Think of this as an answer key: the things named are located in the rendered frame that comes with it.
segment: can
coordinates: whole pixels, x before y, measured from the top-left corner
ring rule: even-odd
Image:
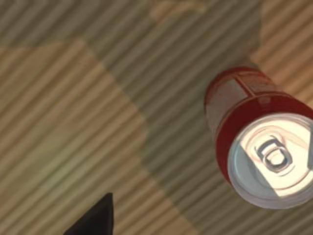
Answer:
[[[313,197],[313,110],[255,68],[209,84],[207,125],[221,173],[248,202],[288,209]]]

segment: can label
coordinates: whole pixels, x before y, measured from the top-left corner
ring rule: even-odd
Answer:
[[[267,102],[269,95],[281,91],[267,76],[257,70],[235,70],[217,77],[206,93],[205,111],[209,129],[216,139],[219,127],[237,106],[252,98]]]

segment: silver can top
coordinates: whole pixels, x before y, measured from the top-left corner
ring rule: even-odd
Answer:
[[[228,154],[235,190],[268,209],[287,209],[311,199],[312,130],[311,119],[289,113],[267,115],[244,128]]]

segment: can body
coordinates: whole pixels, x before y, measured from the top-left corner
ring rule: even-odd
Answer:
[[[261,71],[248,67],[231,68],[219,74],[206,90],[204,110],[219,168],[231,185],[228,163],[233,156],[229,152],[243,129],[274,114],[313,119],[310,107],[280,90]]]

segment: brown corrugated surface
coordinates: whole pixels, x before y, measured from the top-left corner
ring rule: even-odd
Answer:
[[[211,79],[252,60],[313,106],[310,0],[0,1],[0,234],[62,234],[114,193],[116,235],[310,235],[313,203],[224,181]]]

